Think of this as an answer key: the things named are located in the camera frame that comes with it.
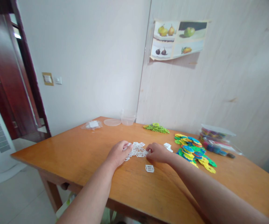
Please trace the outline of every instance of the forearm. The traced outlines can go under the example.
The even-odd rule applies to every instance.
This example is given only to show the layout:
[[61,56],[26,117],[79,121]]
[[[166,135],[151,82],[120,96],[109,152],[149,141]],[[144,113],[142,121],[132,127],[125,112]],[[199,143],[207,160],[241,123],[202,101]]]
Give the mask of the forearm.
[[57,223],[100,223],[115,167],[105,161],[92,175]]
[[167,163],[212,223],[269,223],[266,216],[182,157],[171,153]]

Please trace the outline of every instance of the hand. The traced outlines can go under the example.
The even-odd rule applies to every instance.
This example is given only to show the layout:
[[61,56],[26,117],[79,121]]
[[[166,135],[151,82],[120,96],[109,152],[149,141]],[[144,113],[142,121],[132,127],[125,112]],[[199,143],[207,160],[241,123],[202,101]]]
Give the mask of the hand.
[[171,155],[172,152],[167,150],[163,145],[153,142],[149,144],[146,148],[146,151],[149,153],[147,154],[148,159],[152,159],[156,162],[166,163],[168,157]]
[[114,165],[115,169],[120,166],[128,154],[131,152],[133,148],[133,144],[127,147],[129,142],[127,141],[120,141],[117,144],[115,144],[112,149],[110,150],[106,160]]

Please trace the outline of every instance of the clear plastic box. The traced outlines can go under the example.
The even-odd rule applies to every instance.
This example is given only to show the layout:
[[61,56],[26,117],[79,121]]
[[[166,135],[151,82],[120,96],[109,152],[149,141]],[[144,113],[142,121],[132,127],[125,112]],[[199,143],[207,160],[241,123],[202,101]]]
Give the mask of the clear plastic box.
[[202,137],[208,137],[214,139],[227,139],[227,140],[229,140],[231,136],[236,136],[235,133],[229,131],[228,129],[206,124],[202,124],[201,134]]
[[136,117],[137,117],[136,111],[122,109],[122,112],[121,112],[122,124],[127,125],[127,126],[133,125]]
[[227,153],[235,153],[237,155],[243,155],[241,150],[237,148],[234,144],[232,144],[230,141],[222,141],[204,137],[203,146],[207,148],[208,145],[220,148],[222,151],[225,151]]

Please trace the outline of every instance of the doorway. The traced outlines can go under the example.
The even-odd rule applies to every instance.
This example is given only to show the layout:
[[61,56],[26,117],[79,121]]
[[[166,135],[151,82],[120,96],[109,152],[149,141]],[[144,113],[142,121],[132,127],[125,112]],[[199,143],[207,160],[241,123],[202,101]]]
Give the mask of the doorway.
[[0,0],[0,113],[12,140],[40,142],[51,135],[18,13]]

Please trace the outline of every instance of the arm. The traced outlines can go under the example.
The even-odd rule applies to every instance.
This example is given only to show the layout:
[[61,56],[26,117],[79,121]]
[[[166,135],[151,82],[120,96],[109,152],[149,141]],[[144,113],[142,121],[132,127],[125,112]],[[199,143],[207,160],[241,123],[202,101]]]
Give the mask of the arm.
[[71,205],[60,217],[57,224],[62,223],[96,223],[102,219],[103,211],[109,197],[114,172],[133,148],[130,145],[125,151],[127,141],[120,141],[113,146],[106,160],[92,175]]
[[181,156],[157,143],[146,150],[151,152],[148,158],[167,163],[177,172],[212,223],[269,223],[269,218]]

